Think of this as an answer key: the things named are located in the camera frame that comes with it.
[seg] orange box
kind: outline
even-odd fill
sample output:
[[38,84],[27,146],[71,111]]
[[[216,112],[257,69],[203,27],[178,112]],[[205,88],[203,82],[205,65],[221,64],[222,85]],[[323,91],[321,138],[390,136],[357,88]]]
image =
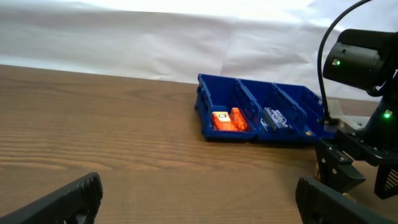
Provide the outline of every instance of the orange box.
[[213,129],[221,131],[239,131],[231,121],[228,112],[213,112]]
[[239,108],[232,108],[230,117],[232,119],[232,122],[238,128],[238,130],[240,131],[247,130],[248,124],[244,120],[243,115],[241,114]]

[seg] white fabric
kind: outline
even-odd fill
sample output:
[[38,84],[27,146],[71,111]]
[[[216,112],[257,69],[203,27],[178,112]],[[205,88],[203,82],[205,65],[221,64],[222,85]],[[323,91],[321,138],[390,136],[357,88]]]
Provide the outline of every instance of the white fabric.
[[[0,0],[0,64],[197,82],[198,73],[305,85],[331,22],[356,0]],[[343,29],[398,31],[398,1],[374,0]],[[377,100],[326,81],[329,96]]]

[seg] blue storage bin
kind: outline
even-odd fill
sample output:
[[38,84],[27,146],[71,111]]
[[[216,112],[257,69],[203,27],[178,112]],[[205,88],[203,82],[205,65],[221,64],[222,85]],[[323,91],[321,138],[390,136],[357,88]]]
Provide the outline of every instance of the blue storage bin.
[[[319,138],[333,137],[317,123],[323,116],[323,104],[319,96],[305,86],[258,82],[237,78],[199,74],[195,108],[206,139],[240,139],[267,142],[315,143]],[[247,131],[213,130],[211,115],[214,111],[241,110],[248,124]],[[295,130],[291,134],[263,133],[260,118],[262,109],[279,110]],[[312,136],[305,133],[311,130]]]
[[[198,110],[202,126],[202,134],[206,139],[242,139],[255,138],[256,125],[259,121],[259,108],[254,102],[254,97],[235,78],[226,78],[213,75],[199,74],[199,87],[197,89]],[[240,109],[248,124],[246,131],[220,131],[213,130],[211,115],[214,111],[227,111],[237,107]]]

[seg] blue tray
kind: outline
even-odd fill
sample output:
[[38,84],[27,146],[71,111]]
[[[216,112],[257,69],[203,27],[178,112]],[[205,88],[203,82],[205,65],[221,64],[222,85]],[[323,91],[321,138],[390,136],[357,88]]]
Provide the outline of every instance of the blue tray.
[[[305,86],[257,82],[237,78],[199,74],[195,108],[206,139],[255,140],[267,142],[315,143],[333,137],[317,120],[323,116],[322,100]],[[213,130],[214,111],[241,110],[247,131]],[[278,109],[295,129],[295,134],[263,133],[260,127],[263,107]],[[311,130],[313,135],[305,133]]]

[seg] black cable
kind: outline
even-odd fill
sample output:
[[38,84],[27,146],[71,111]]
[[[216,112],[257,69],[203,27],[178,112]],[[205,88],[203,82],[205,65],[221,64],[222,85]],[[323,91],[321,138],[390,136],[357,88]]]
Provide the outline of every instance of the black cable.
[[325,113],[323,115],[323,123],[324,124],[328,124],[329,121],[331,120],[330,118],[330,114],[329,114],[329,108],[328,108],[328,102],[326,99],[326,92],[325,92],[325,86],[323,85],[323,77],[322,77],[322,52],[323,52],[323,47],[325,46],[326,40],[330,34],[330,32],[333,30],[333,28],[335,28],[335,26],[337,25],[337,23],[339,23],[339,21],[344,18],[349,12],[351,12],[352,10],[356,9],[359,6],[362,6],[363,4],[372,1],[372,0],[362,0],[359,1],[355,4],[353,4],[351,7],[349,7],[348,9],[346,9],[343,13],[341,13],[330,25],[330,27],[328,28],[328,30],[326,30],[325,35],[323,35],[321,44],[319,45],[319,50],[318,50],[318,79],[319,79],[319,86],[321,88],[321,95],[322,95],[322,101],[323,101],[323,107],[325,108]]

